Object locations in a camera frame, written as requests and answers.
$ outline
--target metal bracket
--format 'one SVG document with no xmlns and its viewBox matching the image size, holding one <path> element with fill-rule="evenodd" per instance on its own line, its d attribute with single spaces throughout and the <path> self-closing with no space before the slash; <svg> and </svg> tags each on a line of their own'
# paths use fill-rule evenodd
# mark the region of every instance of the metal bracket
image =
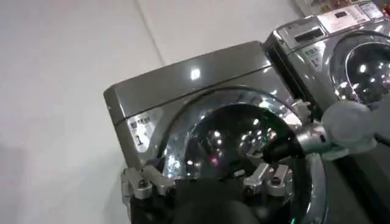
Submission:
<svg viewBox="0 0 390 224">
<path fill-rule="evenodd" d="M 268 163 L 260 163 L 255 172 L 244 179 L 243 185 L 246 188 L 249 188 L 254 194 L 257 194 L 261 190 L 261 185 L 263 184 L 263 178 L 269 170 Z"/>
<path fill-rule="evenodd" d="M 122 202 L 128 205 L 133 195 L 140 200 L 149 198 L 153 186 L 158 194 L 166 195 L 175 188 L 175 181 L 162 175 L 154 166 L 146 166 L 141 171 L 134 167 L 124 169 L 121 175 Z"/>
<path fill-rule="evenodd" d="M 142 176 L 152 182 L 160 195 L 166 195 L 175 188 L 175 181 L 162 175 L 154 166 L 146 166 L 142 169 Z"/>
<path fill-rule="evenodd" d="M 268 194 L 275 197 L 284 197 L 287 193 L 286 190 L 286 174 L 288 172 L 288 166 L 279 165 L 275 171 L 274 176 L 271 180 L 266 183 Z"/>
<path fill-rule="evenodd" d="M 121 182 L 122 200 L 125 204 L 128 203 L 132 195 L 140 200 L 152 195 L 152 184 L 145 180 L 134 167 L 123 170 Z"/>
</svg>

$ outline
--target label sticker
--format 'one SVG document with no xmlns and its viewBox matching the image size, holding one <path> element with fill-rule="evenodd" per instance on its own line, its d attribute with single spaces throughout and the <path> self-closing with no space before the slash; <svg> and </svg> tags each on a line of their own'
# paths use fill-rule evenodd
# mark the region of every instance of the label sticker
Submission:
<svg viewBox="0 0 390 224">
<path fill-rule="evenodd" d="M 322 56 L 324 54 L 325 44 L 323 42 L 318 42 L 312 46 L 308 46 L 302 49 L 303 54 L 307 62 L 313 67 L 317 72 L 322 71 Z"/>
<path fill-rule="evenodd" d="M 163 110 L 161 108 L 154 108 L 127 120 L 127 125 L 130 128 L 132 139 L 138 152 L 143 153 L 147 151 L 152 134 L 162 115 Z"/>
<path fill-rule="evenodd" d="M 370 2 L 370 3 L 367 3 L 367 4 L 364 4 L 364 5 L 361 5 L 360 6 L 361 9 L 363 9 L 363 11 L 371 18 L 371 19 L 375 19 L 375 18 L 380 18 L 383 16 L 382 12 L 378 9 L 378 7 Z"/>
<path fill-rule="evenodd" d="M 370 21 L 370 18 L 358 5 L 336 9 L 317 17 L 330 33 Z"/>
</svg>

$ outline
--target black cable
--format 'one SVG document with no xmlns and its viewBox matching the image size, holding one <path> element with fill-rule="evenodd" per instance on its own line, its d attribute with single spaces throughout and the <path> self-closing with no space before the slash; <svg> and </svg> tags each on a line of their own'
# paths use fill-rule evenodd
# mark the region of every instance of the black cable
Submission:
<svg viewBox="0 0 390 224">
<path fill-rule="evenodd" d="M 374 138 L 375 138 L 375 140 L 377 140 L 377 142 L 382 143 L 387 147 L 390 147 L 390 139 L 389 138 L 386 138 L 383 135 L 380 135 L 378 133 L 374 134 Z"/>
</svg>

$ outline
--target washer door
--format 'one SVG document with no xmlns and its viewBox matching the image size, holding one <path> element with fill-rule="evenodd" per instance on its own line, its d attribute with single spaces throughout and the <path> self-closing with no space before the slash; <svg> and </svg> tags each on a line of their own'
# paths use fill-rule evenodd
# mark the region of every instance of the washer door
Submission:
<svg viewBox="0 0 390 224">
<path fill-rule="evenodd" d="M 272 95 L 213 91 L 187 105 L 173 122 L 163 150 L 163 174 L 174 179 L 224 177 L 240 156 L 256 156 L 268 141 L 301 125 Z"/>
<path fill-rule="evenodd" d="M 370 34 L 343 39 L 333 53 L 330 75 L 341 100 L 374 106 L 390 89 L 390 39 Z"/>
<path fill-rule="evenodd" d="M 273 95 L 242 88 L 211 91 L 185 106 L 166 132 L 163 174 L 172 179 L 231 177 L 237 170 L 246 171 L 247 157 L 257 157 L 268 141 L 301 125 Z M 285 163 L 293 174 L 292 220 L 320 223 L 326 213 L 320 156 Z"/>
</svg>

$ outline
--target washing machine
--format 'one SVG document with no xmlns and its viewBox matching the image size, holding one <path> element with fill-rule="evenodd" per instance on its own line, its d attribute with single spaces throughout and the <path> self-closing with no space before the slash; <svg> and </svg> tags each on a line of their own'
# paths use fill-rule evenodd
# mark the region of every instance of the washing machine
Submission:
<svg viewBox="0 0 390 224">
<path fill-rule="evenodd" d="M 139 75 L 104 97 L 127 164 L 122 199 L 132 223 L 324 221 L 318 155 L 261 161 L 262 147 L 299 128 L 307 111 L 259 42 Z"/>
<path fill-rule="evenodd" d="M 389 20 L 366 2 L 285 24 L 266 48 L 294 96 L 311 102 L 313 117 L 320 119 L 339 100 L 378 108 L 390 89 L 389 36 Z M 390 137 L 388 124 L 385 115 L 377 128 Z M 379 145 L 335 161 L 374 217 L 390 215 L 389 158 L 390 150 Z"/>
</svg>

